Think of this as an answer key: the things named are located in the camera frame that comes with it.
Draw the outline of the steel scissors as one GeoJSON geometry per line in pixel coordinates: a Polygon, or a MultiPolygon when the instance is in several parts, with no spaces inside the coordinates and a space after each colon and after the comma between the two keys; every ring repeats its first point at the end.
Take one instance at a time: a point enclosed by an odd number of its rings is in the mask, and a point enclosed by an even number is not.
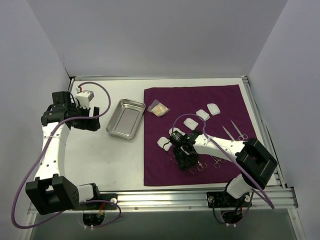
{"type": "Polygon", "coordinates": [[[235,128],[235,130],[238,132],[237,141],[245,141],[249,138],[247,134],[244,134],[240,131],[238,126],[232,120],[231,120],[231,123],[232,123],[233,127],[235,128]]]}
{"type": "Polygon", "coordinates": [[[238,141],[238,139],[235,139],[235,138],[232,136],[232,134],[231,134],[224,126],[222,126],[222,128],[223,128],[223,130],[225,131],[225,133],[230,137],[230,139],[231,139],[232,141],[238,141]]]}
{"type": "Polygon", "coordinates": [[[197,164],[198,164],[198,165],[197,165],[196,168],[197,168],[197,170],[200,171],[200,172],[202,172],[203,170],[205,170],[205,169],[208,167],[205,162],[200,162],[200,161],[198,161],[197,164]]]}

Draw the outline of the steel instrument tray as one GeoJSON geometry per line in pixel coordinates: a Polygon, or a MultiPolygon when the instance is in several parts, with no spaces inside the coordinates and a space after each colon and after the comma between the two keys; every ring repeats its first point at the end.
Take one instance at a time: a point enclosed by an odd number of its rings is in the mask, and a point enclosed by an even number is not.
{"type": "Polygon", "coordinates": [[[143,102],[122,98],[119,100],[106,126],[109,135],[130,141],[139,127],[146,105],[143,102]]]}

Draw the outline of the purple surgical cloth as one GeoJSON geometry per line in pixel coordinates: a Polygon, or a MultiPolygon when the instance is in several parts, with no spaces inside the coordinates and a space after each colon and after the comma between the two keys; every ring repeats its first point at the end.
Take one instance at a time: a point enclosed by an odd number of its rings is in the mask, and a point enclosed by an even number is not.
{"type": "Polygon", "coordinates": [[[237,139],[239,134],[231,123],[237,125],[243,134],[249,138],[258,138],[247,105],[239,85],[201,86],[201,87],[154,87],[144,91],[144,103],[150,106],[158,100],[169,112],[157,117],[146,111],[144,114],[144,171],[143,184],[148,187],[202,185],[227,183],[241,172],[230,161],[214,167],[214,160],[208,155],[200,155],[201,163],[207,168],[198,171],[195,167],[181,170],[174,162],[171,151],[160,148],[157,141],[160,137],[169,138],[169,129],[179,128],[188,134],[190,129],[184,125],[187,118],[198,123],[197,130],[205,127],[205,132],[213,137],[230,140],[222,126],[237,139]],[[220,114],[212,116],[207,104],[214,103],[220,109],[220,114]],[[196,111],[204,110],[210,118],[205,121],[196,115],[196,111]]]}

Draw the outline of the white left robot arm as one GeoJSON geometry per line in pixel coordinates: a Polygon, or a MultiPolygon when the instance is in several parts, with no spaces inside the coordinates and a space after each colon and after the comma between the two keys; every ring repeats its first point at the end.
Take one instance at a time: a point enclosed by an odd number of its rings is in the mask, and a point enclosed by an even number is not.
{"type": "Polygon", "coordinates": [[[65,176],[65,153],[71,128],[95,132],[98,118],[88,119],[94,93],[84,90],[76,95],[68,91],[52,93],[53,103],[41,117],[43,146],[34,180],[25,192],[41,215],[74,210],[80,203],[88,209],[100,206],[101,197],[95,183],[76,186],[65,176]]]}

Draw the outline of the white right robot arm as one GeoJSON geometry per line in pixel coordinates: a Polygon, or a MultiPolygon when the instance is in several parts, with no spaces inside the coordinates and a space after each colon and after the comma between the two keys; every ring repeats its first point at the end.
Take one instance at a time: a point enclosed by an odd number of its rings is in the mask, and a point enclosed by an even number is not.
{"type": "Polygon", "coordinates": [[[188,157],[218,157],[232,162],[240,170],[240,174],[227,184],[222,193],[225,205],[234,206],[240,201],[240,197],[254,190],[258,190],[267,202],[271,201],[265,188],[278,162],[258,139],[227,140],[210,136],[204,131],[181,134],[176,130],[171,133],[169,142],[188,157]]]}

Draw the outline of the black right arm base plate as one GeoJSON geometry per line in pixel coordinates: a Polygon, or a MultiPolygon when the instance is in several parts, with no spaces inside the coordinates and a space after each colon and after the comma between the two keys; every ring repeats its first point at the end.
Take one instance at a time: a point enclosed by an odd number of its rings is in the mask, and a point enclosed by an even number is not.
{"type": "Polygon", "coordinates": [[[209,208],[240,208],[249,207],[252,205],[250,202],[250,194],[246,192],[240,198],[234,198],[226,191],[209,191],[206,193],[207,205],[209,208]]]}

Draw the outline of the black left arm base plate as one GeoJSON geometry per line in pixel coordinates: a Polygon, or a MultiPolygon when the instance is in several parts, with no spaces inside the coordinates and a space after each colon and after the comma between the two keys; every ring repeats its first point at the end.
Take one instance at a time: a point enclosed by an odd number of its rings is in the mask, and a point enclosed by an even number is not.
{"type": "Polygon", "coordinates": [[[115,204],[118,202],[118,194],[116,193],[101,193],[98,199],[89,200],[88,203],[83,203],[74,208],[74,211],[99,211],[99,210],[116,210],[115,204]]]}

